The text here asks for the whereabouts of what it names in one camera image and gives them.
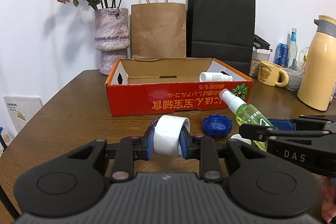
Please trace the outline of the green spray bottle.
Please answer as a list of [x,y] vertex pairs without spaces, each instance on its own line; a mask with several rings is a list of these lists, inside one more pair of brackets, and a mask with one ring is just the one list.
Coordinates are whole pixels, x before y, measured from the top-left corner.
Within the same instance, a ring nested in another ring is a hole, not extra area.
[[258,126],[273,126],[271,122],[253,105],[246,103],[228,89],[221,91],[220,98],[235,114],[238,125],[246,123]]

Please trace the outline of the blue plastic jar lid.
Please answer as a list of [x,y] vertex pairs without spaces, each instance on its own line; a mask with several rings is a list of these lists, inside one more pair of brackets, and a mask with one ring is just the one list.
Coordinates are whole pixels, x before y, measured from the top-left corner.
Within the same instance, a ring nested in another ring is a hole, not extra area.
[[208,115],[203,120],[203,132],[212,138],[224,138],[231,132],[232,128],[232,120],[224,115]]

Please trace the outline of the white serrated cap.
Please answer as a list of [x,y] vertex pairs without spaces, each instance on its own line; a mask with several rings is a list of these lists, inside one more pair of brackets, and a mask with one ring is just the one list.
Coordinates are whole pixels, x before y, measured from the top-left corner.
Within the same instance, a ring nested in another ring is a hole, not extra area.
[[251,140],[243,138],[240,134],[234,134],[230,137],[230,139],[239,140],[239,141],[242,141],[242,142],[247,143],[249,145],[252,144]]

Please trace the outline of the yellow thermos jug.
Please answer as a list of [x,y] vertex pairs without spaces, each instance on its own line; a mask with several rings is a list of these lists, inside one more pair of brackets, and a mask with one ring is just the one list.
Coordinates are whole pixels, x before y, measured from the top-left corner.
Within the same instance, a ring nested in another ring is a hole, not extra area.
[[307,106],[326,111],[335,87],[335,19],[319,15],[314,23],[317,30],[297,97]]

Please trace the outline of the grey ceramic bowl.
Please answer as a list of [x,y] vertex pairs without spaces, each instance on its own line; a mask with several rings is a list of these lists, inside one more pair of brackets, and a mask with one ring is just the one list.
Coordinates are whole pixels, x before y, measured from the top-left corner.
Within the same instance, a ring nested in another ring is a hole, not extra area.
[[285,86],[285,88],[293,92],[298,91],[301,85],[302,76],[299,75],[298,71],[295,71],[293,69],[283,68],[283,70],[286,71],[286,73],[288,73],[289,76],[289,82]]

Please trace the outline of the yellow bear mug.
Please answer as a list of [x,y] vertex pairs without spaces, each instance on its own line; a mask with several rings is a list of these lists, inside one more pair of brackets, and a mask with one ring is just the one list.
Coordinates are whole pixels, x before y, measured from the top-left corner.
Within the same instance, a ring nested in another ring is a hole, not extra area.
[[289,76],[280,65],[269,61],[261,61],[257,80],[264,85],[283,88],[288,85]]

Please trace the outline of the red cardboard box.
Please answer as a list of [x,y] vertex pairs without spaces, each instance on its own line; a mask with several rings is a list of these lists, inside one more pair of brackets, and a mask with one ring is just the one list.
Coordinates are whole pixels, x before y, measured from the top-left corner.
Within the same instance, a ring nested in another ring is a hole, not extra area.
[[[201,83],[202,72],[221,72],[233,81]],[[247,101],[253,80],[217,59],[118,59],[105,82],[112,116],[170,114],[226,108],[224,89]]]

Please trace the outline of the white tube bottle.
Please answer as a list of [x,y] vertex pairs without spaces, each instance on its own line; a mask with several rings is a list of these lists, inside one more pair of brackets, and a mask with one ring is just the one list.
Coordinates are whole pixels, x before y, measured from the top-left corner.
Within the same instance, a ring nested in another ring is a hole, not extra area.
[[199,81],[201,83],[227,82],[227,81],[233,81],[233,77],[231,75],[225,75],[221,72],[202,72],[199,75]]

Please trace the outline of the clear blue-label bottle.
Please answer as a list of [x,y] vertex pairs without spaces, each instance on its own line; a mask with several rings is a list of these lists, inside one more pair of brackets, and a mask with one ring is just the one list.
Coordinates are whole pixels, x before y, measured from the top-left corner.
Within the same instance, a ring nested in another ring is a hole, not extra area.
[[288,44],[288,62],[287,62],[287,67],[291,68],[293,66],[293,62],[296,61],[297,57],[297,29],[292,28],[291,29],[291,36],[290,36],[290,41]]

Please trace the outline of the clear food container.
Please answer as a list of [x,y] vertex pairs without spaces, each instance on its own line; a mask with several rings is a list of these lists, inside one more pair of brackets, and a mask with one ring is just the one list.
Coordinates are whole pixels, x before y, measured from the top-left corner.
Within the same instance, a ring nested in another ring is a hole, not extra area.
[[261,61],[268,61],[272,50],[253,47],[249,77],[257,77]]

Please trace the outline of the purple marbled vase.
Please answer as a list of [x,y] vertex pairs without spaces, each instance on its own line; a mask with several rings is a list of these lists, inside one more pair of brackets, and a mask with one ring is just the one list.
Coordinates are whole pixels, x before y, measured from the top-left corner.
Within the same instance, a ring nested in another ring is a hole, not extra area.
[[100,73],[108,75],[117,59],[130,47],[129,10],[98,9],[94,12],[94,47],[100,52]]

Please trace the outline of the black paper bag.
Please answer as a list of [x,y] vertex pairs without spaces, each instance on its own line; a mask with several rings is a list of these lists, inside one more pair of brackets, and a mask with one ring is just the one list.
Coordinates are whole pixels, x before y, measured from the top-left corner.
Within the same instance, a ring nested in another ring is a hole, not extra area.
[[255,0],[187,0],[186,56],[215,58],[249,74]]

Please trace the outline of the white booklet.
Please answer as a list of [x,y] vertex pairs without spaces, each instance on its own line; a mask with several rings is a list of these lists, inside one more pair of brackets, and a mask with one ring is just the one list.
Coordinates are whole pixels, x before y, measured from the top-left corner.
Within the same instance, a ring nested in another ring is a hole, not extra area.
[[17,133],[43,106],[40,97],[4,96],[3,99]]

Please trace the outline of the brown paper bag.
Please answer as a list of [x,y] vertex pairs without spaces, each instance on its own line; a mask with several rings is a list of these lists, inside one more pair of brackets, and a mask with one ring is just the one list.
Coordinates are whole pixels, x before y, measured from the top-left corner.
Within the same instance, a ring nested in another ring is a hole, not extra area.
[[131,5],[131,50],[134,59],[186,57],[186,5],[163,2]]

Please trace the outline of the blue white package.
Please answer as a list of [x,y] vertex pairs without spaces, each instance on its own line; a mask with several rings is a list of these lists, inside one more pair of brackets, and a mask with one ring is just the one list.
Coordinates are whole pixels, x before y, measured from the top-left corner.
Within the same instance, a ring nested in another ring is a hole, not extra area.
[[1,146],[3,147],[3,150],[6,150],[7,147],[11,144],[11,142],[13,141],[13,137],[11,135],[11,133],[5,129],[4,127],[0,127],[0,142],[1,142]]

